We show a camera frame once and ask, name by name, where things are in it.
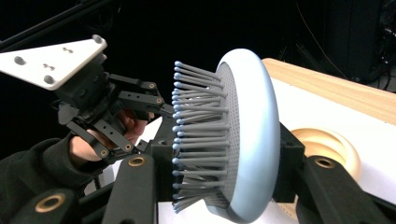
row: thin wire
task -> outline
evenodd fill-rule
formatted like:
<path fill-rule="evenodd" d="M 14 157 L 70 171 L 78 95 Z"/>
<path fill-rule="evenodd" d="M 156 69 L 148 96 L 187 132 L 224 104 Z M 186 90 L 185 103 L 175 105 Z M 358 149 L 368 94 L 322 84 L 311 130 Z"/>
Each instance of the thin wire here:
<path fill-rule="evenodd" d="M 315 42 L 317 43 L 317 45 L 318 45 L 319 49 L 321 50 L 321 52 L 323 53 L 323 55 L 326 57 L 326 59 L 329 61 L 329 63 L 331 63 L 332 66 L 333 66 L 341 75 L 343 75 L 343 77 L 344 77 L 345 79 L 348 79 L 347 76 L 346 76 L 340 69 L 338 69 L 338 67 L 332 62 L 332 60 L 330 60 L 330 58 L 329 58 L 329 57 L 326 55 L 326 53 L 324 52 L 323 48 L 320 46 L 319 42 L 317 41 L 317 39 L 315 38 L 315 36 L 314 36 L 314 34 L 312 33 L 311 29 L 309 28 L 308 24 L 306 23 L 306 21 L 305 21 L 305 19 L 304 19 L 304 16 L 303 16 L 303 13 L 301 12 L 300 7 L 298 6 L 298 2 L 296 2 L 296 6 L 297 6 L 297 10 L 298 10 L 298 12 L 299 12 L 299 14 L 300 14 L 300 16 L 301 16 L 301 19 L 302 19 L 303 22 L 304 22 L 304 25 L 305 25 L 306 29 L 308 30 L 309 34 L 311 34 L 312 37 L 314 38 Z"/>

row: beige round bowl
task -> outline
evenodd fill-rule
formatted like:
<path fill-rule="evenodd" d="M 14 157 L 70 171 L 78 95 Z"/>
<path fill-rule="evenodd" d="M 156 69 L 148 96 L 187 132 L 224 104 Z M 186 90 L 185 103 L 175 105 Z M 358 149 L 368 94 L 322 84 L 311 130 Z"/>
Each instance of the beige round bowl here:
<path fill-rule="evenodd" d="M 358 181 L 361 177 L 361 159 L 356 149 L 340 134 L 318 127 L 300 128 L 291 131 L 305 146 L 305 156 L 324 156 L 340 162 L 349 174 Z M 279 203 L 291 217 L 297 219 L 294 203 Z"/>

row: hairbrush bristle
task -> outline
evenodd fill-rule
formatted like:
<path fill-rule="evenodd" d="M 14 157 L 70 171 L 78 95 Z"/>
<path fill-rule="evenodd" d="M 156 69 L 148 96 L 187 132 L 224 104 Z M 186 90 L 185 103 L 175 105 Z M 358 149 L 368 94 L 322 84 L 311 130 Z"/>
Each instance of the hairbrush bristle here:
<path fill-rule="evenodd" d="M 222 78 L 181 62 L 175 66 L 172 104 L 178 126 L 173 128 L 177 134 L 173 144 L 173 175 L 177 182 L 173 187 L 174 209 L 178 213 L 208 197 L 224 198 L 231 126 L 227 119 L 228 93 Z"/>

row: black jacket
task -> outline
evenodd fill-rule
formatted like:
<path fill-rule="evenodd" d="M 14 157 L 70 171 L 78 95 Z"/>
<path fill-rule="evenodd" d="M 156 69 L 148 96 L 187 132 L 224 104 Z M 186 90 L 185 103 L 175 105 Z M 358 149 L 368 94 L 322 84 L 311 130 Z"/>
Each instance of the black jacket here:
<path fill-rule="evenodd" d="M 71 137 L 45 140 L 0 161 L 0 223 L 9 222 L 27 202 L 49 189 L 68 188 L 83 196 L 106 165 L 99 161 L 74 167 L 69 157 Z"/>

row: hairbrush head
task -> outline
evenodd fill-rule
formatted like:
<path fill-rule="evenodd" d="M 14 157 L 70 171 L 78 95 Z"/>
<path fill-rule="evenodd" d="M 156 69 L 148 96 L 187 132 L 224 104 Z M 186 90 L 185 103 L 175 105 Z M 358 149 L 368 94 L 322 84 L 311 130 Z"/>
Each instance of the hairbrush head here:
<path fill-rule="evenodd" d="M 249 223 L 270 202 L 279 165 L 276 98 L 262 61 L 235 49 L 216 73 L 175 63 L 176 212 L 204 199 L 213 214 Z"/>

